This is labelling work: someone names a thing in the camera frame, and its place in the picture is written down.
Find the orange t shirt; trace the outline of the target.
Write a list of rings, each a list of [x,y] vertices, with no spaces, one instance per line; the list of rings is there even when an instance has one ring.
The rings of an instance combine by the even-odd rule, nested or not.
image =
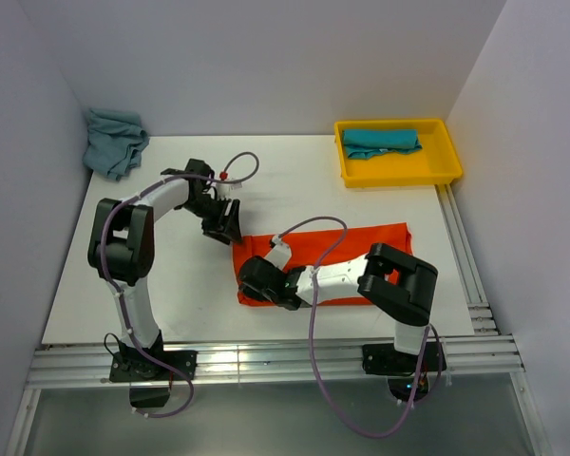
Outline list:
[[[321,254],[331,247],[342,235],[342,229],[292,232],[284,241],[292,250],[292,257],[287,263],[287,270],[310,266]],[[274,235],[245,236],[240,244],[232,247],[235,276],[243,263],[254,256],[264,257],[271,250]],[[412,254],[412,236],[405,222],[349,228],[344,240],[322,261],[323,266],[351,260],[366,255],[373,243],[385,243],[389,246]]]

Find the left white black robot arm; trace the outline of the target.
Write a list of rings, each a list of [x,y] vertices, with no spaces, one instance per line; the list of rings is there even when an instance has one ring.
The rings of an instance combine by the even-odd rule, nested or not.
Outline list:
[[[147,278],[155,260],[154,225],[184,209],[200,220],[202,233],[225,245],[242,242],[240,201],[227,193],[227,172],[205,162],[167,168],[161,179],[127,199],[101,199],[96,207],[87,261],[113,295],[122,328],[117,369],[155,379],[176,367],[168,360],[162,331],[152,312]]]

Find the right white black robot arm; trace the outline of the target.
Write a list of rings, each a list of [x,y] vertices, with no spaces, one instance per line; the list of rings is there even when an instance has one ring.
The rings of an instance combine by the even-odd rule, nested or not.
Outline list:
[[[394,364],[410,371],[424,360],[422,341],[438,277],[434,266],[385,243],[374,243],[361,256],[327,266],[290,267],[292,258],[289,244],[273,240],[268,254],[242,264],[239,291],[288,311],[363,298],[394,320]]]

